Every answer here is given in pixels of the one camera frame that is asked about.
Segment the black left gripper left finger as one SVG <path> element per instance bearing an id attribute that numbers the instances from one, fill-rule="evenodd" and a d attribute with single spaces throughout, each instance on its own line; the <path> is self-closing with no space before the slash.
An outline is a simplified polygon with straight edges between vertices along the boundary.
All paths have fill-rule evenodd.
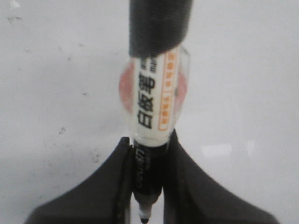
<path id="1" fill-rule="evenodd" d="M 133 150 L 122 137 L 106 161 L 72 190 L 32 211 L 27 224 L 129 224 Z"/>

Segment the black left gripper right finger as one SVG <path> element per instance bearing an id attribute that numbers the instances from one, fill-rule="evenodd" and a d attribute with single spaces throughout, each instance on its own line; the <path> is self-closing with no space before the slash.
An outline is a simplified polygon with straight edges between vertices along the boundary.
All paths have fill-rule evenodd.
<path id="1" fill-rule="evenodd" d="M 164 162 L 165 224 L 277 224 L 270 213 L 234 195 L 187 154 L 177 133 Z"/>

